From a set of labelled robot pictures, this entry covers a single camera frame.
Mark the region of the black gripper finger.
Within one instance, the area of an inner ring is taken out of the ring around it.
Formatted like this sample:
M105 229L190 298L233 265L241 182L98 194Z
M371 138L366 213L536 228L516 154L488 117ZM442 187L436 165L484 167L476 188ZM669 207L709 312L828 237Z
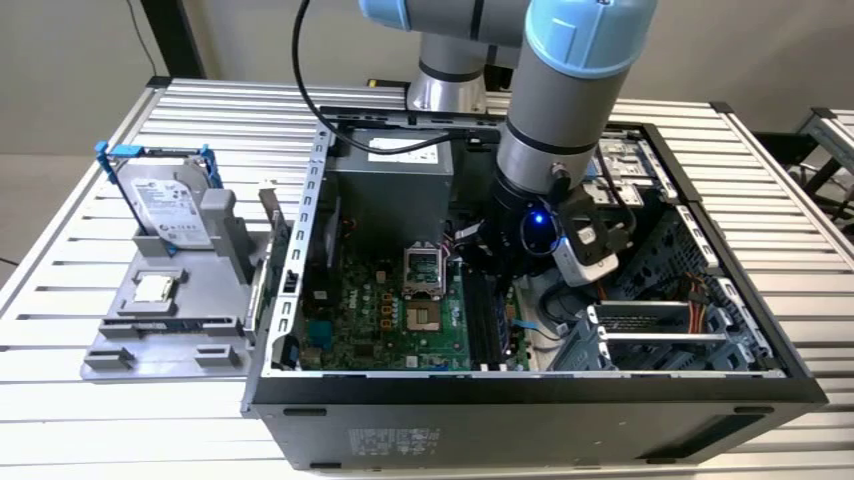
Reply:
M484 244L480 230L481 224L474 224L460 231L460 256L474 270L493 275L496 258Z

